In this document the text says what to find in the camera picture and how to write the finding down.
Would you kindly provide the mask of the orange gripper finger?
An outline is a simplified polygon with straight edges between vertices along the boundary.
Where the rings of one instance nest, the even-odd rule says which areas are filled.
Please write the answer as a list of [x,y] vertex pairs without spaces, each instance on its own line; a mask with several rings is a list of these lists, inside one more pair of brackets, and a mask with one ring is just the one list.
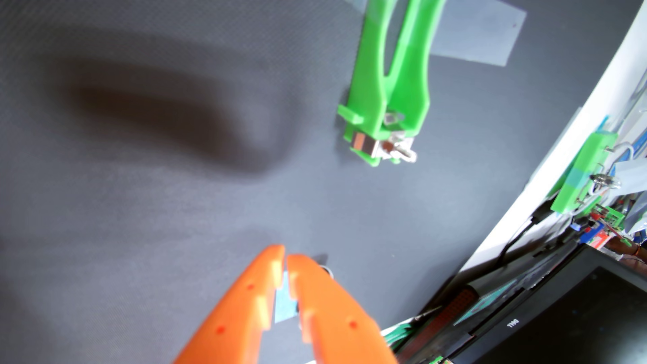
[[373,318],[316,261],[290,254],[287,271],[302,339],[316,363],[398,362]]
[[260,252],[231,285],[175,363],[257,363],[263,332],[271,328],[281,287],[285,247]]

